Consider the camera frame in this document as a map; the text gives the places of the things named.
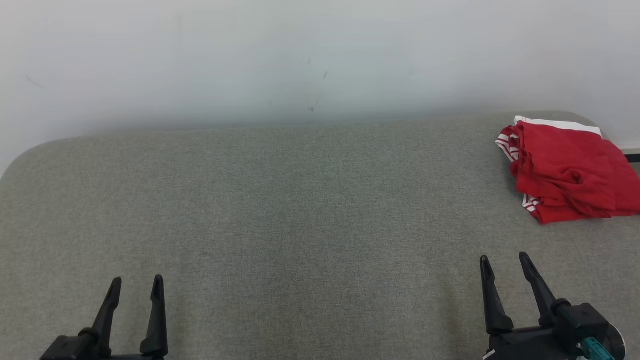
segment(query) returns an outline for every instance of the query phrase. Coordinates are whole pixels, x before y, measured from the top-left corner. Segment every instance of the gray fabric surface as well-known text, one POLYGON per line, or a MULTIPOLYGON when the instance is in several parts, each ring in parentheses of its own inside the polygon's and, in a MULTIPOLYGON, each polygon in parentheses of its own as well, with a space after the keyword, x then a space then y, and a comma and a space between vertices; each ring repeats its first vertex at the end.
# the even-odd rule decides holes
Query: gray fabric surface
POLYGON ((537 324, 520 251, 635 341, 640 218, 538 225, 493 143, 514 115, 589 124, 506 113, 30 150, 0 181, 0 357, 90 326, 116 276, 111 348, 137 352, 162 274, 167 359, 480 359, 482 254, 516 326, 537 324))

